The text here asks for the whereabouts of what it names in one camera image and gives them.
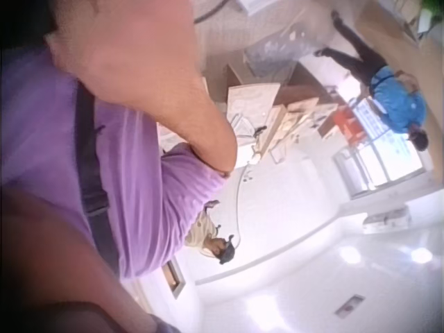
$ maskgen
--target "beige shirt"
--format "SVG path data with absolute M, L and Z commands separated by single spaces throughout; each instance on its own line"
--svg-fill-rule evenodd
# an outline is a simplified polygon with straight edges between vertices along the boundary
M 212 223 L 210 216 L 203 210 L 199 213 L 196 222 L 193 223 L 191 230 L 185 237 L 185 245 L 193 248 L 202 248 L 207 235 L 210 234 L 211 237 L 215 237 L 216 233 L 216 227 Z

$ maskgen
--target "purple shirt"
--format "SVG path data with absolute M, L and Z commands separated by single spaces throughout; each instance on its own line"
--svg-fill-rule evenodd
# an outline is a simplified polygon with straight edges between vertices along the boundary
M 2 55 L 1 185 L 42 198 L 93 242 L 75 163 L 76 79 L 47 49 Z M 160 157 L 146 114 L 96 100 L 95 125 L 121 276 L 153 271 L 179 250 L 204 203 L 224 183 L 186 144 Z

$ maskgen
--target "red object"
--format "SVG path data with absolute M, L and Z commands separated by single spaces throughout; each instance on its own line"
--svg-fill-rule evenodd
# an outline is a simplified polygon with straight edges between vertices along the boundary
M 333 120 L 350 146 L 357 146 L 358 143 L 367 139 L 364 127 L 347 105 L 338 107 L 338 110 L 333 114 Z

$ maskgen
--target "person in beige shirt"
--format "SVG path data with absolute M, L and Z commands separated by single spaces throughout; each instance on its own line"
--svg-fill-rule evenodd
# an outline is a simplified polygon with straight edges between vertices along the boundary
M 185 237 L 185 245 L 199 250 L 209 250 L 223 265 L 233 259 L 235 249 L 231 242 L 234 235 L 230 235 L 228 241 L 218 238 L 217 234 L 221 226 L 216 227 L 208 215 L 208 209 L 216 207 L 219 203 L 218 200 L 213 200 L 205 204 L 203 211 L 199 213 Z

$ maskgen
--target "black pants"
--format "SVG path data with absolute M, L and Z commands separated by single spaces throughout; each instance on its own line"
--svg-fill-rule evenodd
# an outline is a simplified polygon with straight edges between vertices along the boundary
M 351 74 L 366 86 L 370 86 L 373 76 L 384 66 L 385 59 L 359 38 L 359 36 L 343 22 L 335 22 L 336 30 L 353 45 L 361 59 L 354 58 L 337 50 L 326 48 L 323 55 L 331 57 L 342 67 L 348 69 Z

